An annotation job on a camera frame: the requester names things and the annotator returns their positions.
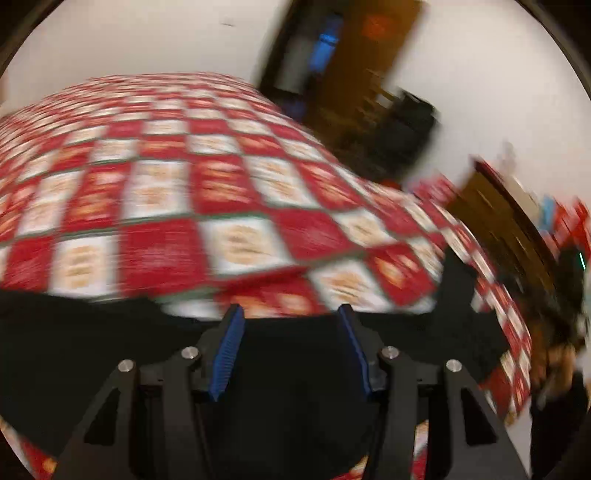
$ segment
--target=metal screw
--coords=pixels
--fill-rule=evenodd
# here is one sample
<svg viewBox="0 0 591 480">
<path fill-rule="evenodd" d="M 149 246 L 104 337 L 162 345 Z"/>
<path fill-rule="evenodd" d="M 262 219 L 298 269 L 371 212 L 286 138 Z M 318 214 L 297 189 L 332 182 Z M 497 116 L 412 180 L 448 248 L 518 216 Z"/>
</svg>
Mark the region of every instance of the metal screw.
<svg viewBox="0 0 591 480">
<path fill-rule="evenodd" d="M 134 369 L 134 361 L 133 360 L 122 360 L 117 365 L 117 368 L 120 372 L 131 372 Z"/>
<path fill-rule="evenodd" d="M 457 374 L 462 369 L 462 364 L 458 360 L 448 360 L 445 364 L 450 372 Z"/>
<path fill-rule="evenodd" d="M 384 358 L 388 358 L 390 360 L 395 359 L 398 355 L 400 355 L 400 350 L 398 350 L 394 346 L 385 346 L 382 348 L 382 356 Z"/>
<path fill-rule="evenodd" d="M 199 355 L 199 350 L 197 349 L 197 347 L 194 346 L 185 347 L 181 352 L 181 356 L 183 358 L 186 358 L 187 360 L 191 360 L 195 358 L 197 355 Z"/>
</svg>

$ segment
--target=checkered blanket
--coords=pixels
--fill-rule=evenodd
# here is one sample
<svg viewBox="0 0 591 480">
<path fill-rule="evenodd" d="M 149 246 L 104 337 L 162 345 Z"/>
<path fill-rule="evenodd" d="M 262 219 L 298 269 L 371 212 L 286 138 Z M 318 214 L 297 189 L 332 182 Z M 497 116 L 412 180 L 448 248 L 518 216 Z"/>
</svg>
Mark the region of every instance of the checkered blanket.
<svg viewBox="0 0 591 480">
<path fill-rule="evenodd" d="M 450 245 L 511 344 L 485 394 L 501 416 L 529 395 L 529 333 L 466 227 L 356 177 L 242 80 L 110 76 L 17 112 L 0 124 L 0 212 L 2 287 L 198 317 L 426 312 Z M 17 448 L 38 478 L 54 466 Z"/>
</svg>

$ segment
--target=red square pattern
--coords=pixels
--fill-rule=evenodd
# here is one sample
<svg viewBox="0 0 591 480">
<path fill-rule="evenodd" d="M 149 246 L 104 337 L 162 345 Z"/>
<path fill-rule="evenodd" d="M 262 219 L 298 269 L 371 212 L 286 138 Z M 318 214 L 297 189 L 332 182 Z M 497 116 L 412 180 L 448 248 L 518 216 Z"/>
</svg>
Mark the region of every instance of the red square pattern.
<svg viewBox="0 0 591 480">
<path fill-rule="evenodd" d="M 143 127 L 142 121 L 113 122 L 105 138 L 136 138 L 141 135 Z"/>
<path fill-rule="evenodd" d="M 518 368 L 515 373 L 513 389 L 515 390 L 515 407 L 517 412 L 519 412 L 523 408 L 526 399 L 530 396 L 530 388 L 527 386 L 527 382 L 525 381 L 520 368 Z"/>
<path fill-rule="evenodd" d="M 478 247 L 476 240 L 474 240 L 472 234 L 461 223 L 459 223 L 458 225 L 454 225 L 452 227 L 452 230 L 455 231 L 456 236 L 458 237 L 460 242 L 462 242 L 462 245 L 468 253 L 471 254 Z"/>
<path fill-rule="evenodd" d="M 399 237 L 423 235 L 423 229 L 399 203 L 376 209 L 385 227 Z"/>
<path fill-rule="evenodd" d="M 225 120 L 187 120 L 192 134 L 230 134 L 230 127 Z"/>
<path fill-rule="evenodd" d="M 508 319 L 505 319 L 505 323 L 503 324 L 503 333 L 509 342 L 509 348 L 513 357 L 518 358 L 521 353 L 521 340 L 517 338 L 515 329 L 511 326 L 511 322 Z"/>
<path fill-rule="evenodd" d="M 206 281 L 207 260 L 190 219 L 130 225 L 121 235 L 121 280 L 127 295 L 163 295 Z"/>
<path fill-rule="evenodd" d="M 263 105 L 261 103 L 257 103 L 257 102 L 251 102 L 252 107 L 255 110 L 258 110 L 259 112 L 263 112 L 263 113 L 270 113 L 270 114 L 277 114 L 277 113 L 281 113 L 281 110 L 279 109 L 279 107 L 275 106 L 275 105 Z"/>
<path fill-rule="evenodd" d="M 39 178 L 21 183 L 13 192 L 9 199 L 8 208 L 0 218 L 0 242 L 5 242 L 14 237 L 18 222 L 24 208 L 33 198 Z"/>
<path fill-rule="evenodd" d="M 232 288 L 218 298 L 222 310 L 231 303 L 244 308 L 246 318 L 293 317 L 324 313 L 314 289 L 303 277 L 278 279 L 256 287 Z"/>
<path fill-rule="evenodd" d="M 421 202 L 417 200 L 419 207 L 423 209 L 423 211 L 427 214 L 427 216 L 431 219 L 431 221 L 435 224 L 435 226 L 439 229 L 449 227 L 450 223 L 447 219 L 443 216 L 443 214 L 438 210 L 433 202 L 425 201 Z"/>
<path fill-rule="evenodd" d="M 431 277 L 407 244 L 376 251 L 368 264 L 384 291 L 399 306 L 411 305 L 433 291 Z"/>
<path fill-rule="evenodd" d="M 285 152 L 273 137 L 257 135 L 237 135 L 236 140 L 245 155 L 260 155 L 263 157 L 283 157 Z"/>
<path fill-rule="evenodd" d="M 39 150 L 37 150 L 37 155 L 43 155 L 51 150 L 55 150 L 56 148 L 60 148 L 64 141 L 66 140 L 67 134 L 58 135 L 57 137 L 49 138 L 48 140 L 43 141 L 39 145 Z"/>
<path fill-rule="evenodd" d="M 209 98 L 187 98 L 185 102 L 189 108 L 218 108 L 217 103 Z"/>
<path fill-rule="evenodd" d="M 351 210 L 362 204 L 357 193 L 328 165 L 293 162 L 320 204 L 329 210 Z"/>
<path fill-rule="evenodd" d="M 64 147 L 57 154 L 50 171 L 69 170 L 86 165 L 95 142 Z"/>
<path fill-rule="evenodd" d="M 273 210 L 271 216 L 297 260 L 341 254 L 353 247 L 326 212 L 285 209 Z"/>
<path fill-rule="evenodd" d="M 184 119 L 184 110 L 152 110 L 152 120 Z"/>
<path fill-rule="evenodd" d="M 8 254 L 2 286 L 15 290 L 47 290 L 52 245 L 50 236 L 16 242 Z"/>
<path fill-rule="evenodd" d="M 285 125 L 267 124 L 273 133 L 281 138 L 288 138 L 289 140 L 299 140 L 300 142 L 307 142 L 306 138 L 299 133 L 295 128 L 286 127 Z"/>
<path fill-rule="evenodd" d="M 160 160 L 187 157 L 187 144 L 182 135 L 155 135 L 144 137 L 139 145 L 139 156 Z"/>
<path fill-rule="evenodd" d="M 121 193 L 130 168 L 129 163 L 90 168 L 68 205 L 63 231 L 76 232 L 113 226 L 119 217 Z"/>
<path fill-rule="evenodd" d="M 223 114 L 232 119 L 236 120 L 256 120 L 260 121 L 260 119 L 252 112 L 248 112 L 246 110 L 234 110 L 229 108 L 227 110 L 223 110 Z"/>
<path fill-rule="evenodd" d="M 252 187 L 242 160 L 235 155 L 196 158 L 191 172 L 193 209 L 202 215 L 259 210 L 259 194 Z"/>
<path fill-rule="evenodd" d="M 499 365 L 491 373 L 490 377 L 480 385 L 484 390 L 490 390 L 495 401 L 496 413 L 499 418 L 505 418 L 509 411 L 512 387 L 505 375 L 503 367 Z"/>
</svg>

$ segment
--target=white square pattern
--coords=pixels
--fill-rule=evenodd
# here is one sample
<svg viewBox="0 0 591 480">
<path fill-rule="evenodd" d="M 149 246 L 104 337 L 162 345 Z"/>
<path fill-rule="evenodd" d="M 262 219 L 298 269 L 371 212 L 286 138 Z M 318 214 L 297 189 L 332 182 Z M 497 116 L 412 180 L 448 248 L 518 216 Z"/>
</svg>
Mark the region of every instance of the white square pattern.
<svg viewBox="0 0 591 480">
<path fill-rule="evenodd" d="M 196 118 L 200 120 L 214 120 L 224 119 L 224 114 L 220 110 L 213 108 L 194 108 L 187 110 L 187 116 L 189 118 Z"/>
<path fill-rule="evenodd" d="M 349 303 L 359 312 L 387 312 L 391 305 L 368 269 L 358 260 L 343 260 L 310 273 L 324 303 L 338 309 Z"/>
<path fill-rule="evenodd" d="M 219 275 L 239 275 L 291 265 L 273 223 L 260 217 L 235 217 L 199 224 Z"/>
<path fill-rule="evenodd" d="M 266 125 L 256 120 L 228 120 L 228 125 L 232 130 L 243 134 L 251 135 L 272 135 L 273 133 Z"/>
<path fill-rule="evenodd" d="M 222 108 L 230 108 L 234 110 L 251 110 L 248 102 L 238 98 L 219 98 L 217 104 Z"/>
<path fill-rule="evenodd" d="M 456 233 L 451 228 L 444 228 L 441 233 L 445 238 L 447 244 L 452 248 L 455 254 L 464 262 L 467 263 L 470 260 L 470 254 L 464 247 L 462 241 L 457 237 Z"/>
<path fill-rule="evenodd" d="M 139 140 L 101 140 L 90 156 L 91 162 L 129 160 L 138 154 Z"/>
<path fill-rule="evenodd" d="M 66 200 L 35 198 L 25 210 L 18 227 L 19 235 L 47 232 L 57 228 L 64 213 Z"/>
<path fill-rule="evenodd" d="M 187 137 L 189 151 L 199 154 L 240 153 L 238 143 L 227 135 L 190 135 Z"/>
<path fill-rule="evenodd" d="M 319 205 L 301 180 L 296 168 L 285 160 L 245 157 L 255 188 L 270 203 L 307 208 Z"/>
<path fill-rule="evenodd" d="M 136 162 L 125 192 L 124 217 L 144 218 L 187 212 L 189 201 L 186 190 L 186 165 L 183 162 Z"/>
<path fill-rule="evenodd" d="M 100 297 L 115 292 L 116 237 L 91 236 L 57 244 L 49 291 L 66 297 Z"/>
<path fill-rule="evenodd" d="M 25 170 L 21 173 L 19 181 L 30 179 L 31 177 L 35 177 L 36 175 L 40 175 L 48 171 L 51 168 L 56 156 L 57 151 L 54 150 L 31 160 L 27 164 L 27 168 L 25 168 Z"/>
<path fill-rule="evenodd" d="M 439 255 L 437 255 L 435 246 L 425 237 L 412 238 L 408 241 L 408 244 L 423 263 L 429 275 L 434 280 L 438 280 L 441 276 L 443 266 Z"/>
<path fill-rule="evenodd" d="M 146 135 L 182 135 L 187 131 L 187 122 L 183 120 L 152 120 L 144 127 Z"/>
<path fill-rule="evenodd" d="M 311 161 L 326 161 L 322 154 L 312 145 L 297 140 L 286 140 L 280 138 L 279 142 L 283 145 L 283 149 L 292 157 L 300 158 L 302 160 Z"/>
<path fill-rule="evenodd" d="M 394 242 L 382 221 L 366 209 L 335 213 L 333 218 L 352 242 L 362 247 L 376 247 Z"/>
<path fill-rule="evenodd" d="M 410 213 L 410 215 L 411 215 L 411 217 L 413 217 L 414 221 L 417 222 L 423 230 L 425 230 L 427 232 L 434 232 L 435 230 L 437 230 L 437 227 L 435 226 L 433 221 L 429 218 L 429 215 L 427 215 L 425 213 L 425 211 L 421 207 L 419 207 L 419 205 L 417 205 L 417 202 L 415 202 L 413 200 L 407 200 L 402 203 L 402 206 L 404 207 L 404 209 L 408 213 Z M 464 262 L 466 261 L 466 260 L 464 260 L 464 258 L 462 258 L 462 256 L 460 254 L 458 254 L 458 257 L 460 257 Z"/>
<path fill-rule="evenodd" d="M 76 132 L 71 133 L 66 139 L 66 145 L 72 145 L 74 143 L 88 142 L 102 137 L 107 132 L 108 127 L 101 125 L 99 127 L 83 128 Z"/>
<path fill-rule="evenodd" d="M 115 115 L 111 120 L 114 122 L 131 122 L 133 120 L 147 120 L 150 118 L 149 112 L 127 112 Z"/>
</svg>

